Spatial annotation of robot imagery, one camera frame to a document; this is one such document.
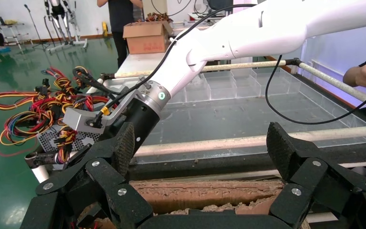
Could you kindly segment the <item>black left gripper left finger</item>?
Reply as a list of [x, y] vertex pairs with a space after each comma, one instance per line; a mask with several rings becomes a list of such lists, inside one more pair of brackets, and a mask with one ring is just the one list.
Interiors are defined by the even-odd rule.
[[23, 229], [79, 229], [109, 218], [136, 229], [153, 216], [151, 205], [125, 178], [134, 151], [134, 127], [93, 144], [74, 166], [42, 182], [21, 224]]

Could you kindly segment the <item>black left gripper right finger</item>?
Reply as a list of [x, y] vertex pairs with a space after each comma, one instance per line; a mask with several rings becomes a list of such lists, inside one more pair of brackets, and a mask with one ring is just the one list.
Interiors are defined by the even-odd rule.
[[269, 214], [297, 229], [317, 203], [352, 229], [366, 229], [366, 176], [323, 158], [314, 143], [291, 137], [277, 122], [267, 135], [268, 154], [286, 182]]

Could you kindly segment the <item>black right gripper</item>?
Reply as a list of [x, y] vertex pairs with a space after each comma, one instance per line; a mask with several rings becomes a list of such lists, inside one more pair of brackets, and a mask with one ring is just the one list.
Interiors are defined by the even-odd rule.
[[[160, 118], [155, 111], [144, 102], [134, 98], [116, 121], [105, 128], [102, 139], [105, 140], [116, 136], [125, 122], [132, 123], [134, 127], [134, 152], [137, 152], [159, 120]], [[72, 167], [81, 161], [91, 146], [92, 144], [87, 144], [77, 151], [65, 163], [65, 167]]]

